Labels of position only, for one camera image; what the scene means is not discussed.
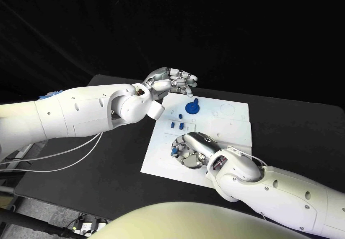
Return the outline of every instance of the table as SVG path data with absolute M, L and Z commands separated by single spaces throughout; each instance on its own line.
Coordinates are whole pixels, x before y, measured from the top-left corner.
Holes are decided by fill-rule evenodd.
M 90 86 L 139 82 L 97 75 Z M 249 103 L 253 155 L 345 192 L 345 113 L 340 107 L 203 88 L 194 94 Z M 26 173 L 16 194 L 107 219 L 171 201 L 210 203 L 260 216 L 243 202 L 223 199 L 214 189 L 140 173 L 153 127 L 155 120 L 146 116 L 139 123 L 106 132 L 84 161 L 58 172 Z M 41 156 L 73 149 L 90 139 L 52 139 Z M 32 169 L 70 165 L 93 145 L 37 161 Z

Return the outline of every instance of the metal stand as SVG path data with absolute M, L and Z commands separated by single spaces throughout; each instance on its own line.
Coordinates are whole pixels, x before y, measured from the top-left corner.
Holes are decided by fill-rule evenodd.
M 61 228 L 48 222 L 32 218 L 21 213 L 12 212 L 3 208 L 0 208 L 0 220 L 11 224 L 16 224 L 22 227 L 32 228 L 37 231 L 47 232 L 50 234 L 57 234 L 63 238 L 77 238 L 86 239 L 89 238 L 84 235 L 74 233 L 74 231 L 68 228 Z

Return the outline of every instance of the black background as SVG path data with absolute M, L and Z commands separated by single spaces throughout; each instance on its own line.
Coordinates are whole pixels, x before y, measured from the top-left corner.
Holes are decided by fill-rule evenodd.
M 200 87 L 344 107 L 340 6 L 0 1 L 0 102 L 184 69 Z

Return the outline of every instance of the white board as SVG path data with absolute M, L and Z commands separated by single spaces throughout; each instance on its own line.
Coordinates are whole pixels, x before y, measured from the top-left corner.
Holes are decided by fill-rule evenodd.
M 192 115 L 185 111 L 185 105 L 195 98 L 200 100 L 200 112 Z M 171 146 L 184 134 L 203 132 L 214 138 L 221 147 L 233 145 L 252 154 L 249 104 L 198 96 L 191 98 L 187 95 L 169 93 L 162 105 L 165 112 L 156 121 L 142 172 L 214 188 L 213 182 L 205 178 L 207 166 L 195 170 L 187 168 L 171 157 Z M 179 129 L 181 123 L 185 124 L 184 130 Z

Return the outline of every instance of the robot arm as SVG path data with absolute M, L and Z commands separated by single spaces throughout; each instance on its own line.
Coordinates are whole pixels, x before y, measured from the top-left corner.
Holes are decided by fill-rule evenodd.
M 114 84 L 70 89 L 52 97 L 0 105 L 0 161 L 22 147 L 63 137 L 86 137 L 139 122 L 165 110 L 155 101 L 168 91 L 192 96 L 197 76 L 166 67 L 142 84 Z
M 203 133 L 172 143 L 172 157 L 190 168 L 207 165 L 207 178 L 231 202 L 285 226 L 334 239 L 345 238 L 345 194 L 302 175 L 272 166 L 259 167 L 234 147 L 221 149 Z

